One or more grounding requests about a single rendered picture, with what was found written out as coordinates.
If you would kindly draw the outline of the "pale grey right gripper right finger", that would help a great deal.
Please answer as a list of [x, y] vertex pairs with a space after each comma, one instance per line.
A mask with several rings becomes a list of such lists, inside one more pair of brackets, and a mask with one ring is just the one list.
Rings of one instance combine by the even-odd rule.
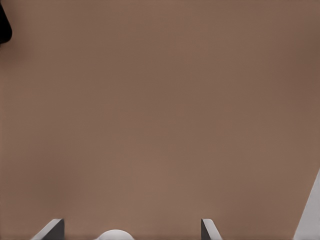
[[212, 219], [201, 219], [201, 240], [222, 240], [222, 236]]

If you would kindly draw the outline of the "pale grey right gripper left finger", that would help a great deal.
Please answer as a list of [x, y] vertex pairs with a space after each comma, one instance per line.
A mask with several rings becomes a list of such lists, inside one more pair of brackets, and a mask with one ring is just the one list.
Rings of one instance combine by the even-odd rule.
[[65, 240], [65, 220], [52, 219], [31, 240]]

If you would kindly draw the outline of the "pale grey storage box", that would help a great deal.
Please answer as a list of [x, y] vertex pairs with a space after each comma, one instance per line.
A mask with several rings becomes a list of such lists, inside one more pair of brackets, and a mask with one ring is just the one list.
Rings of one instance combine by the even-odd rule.
[[320, 169], [316, 175], [293, 240], [320, 240]]

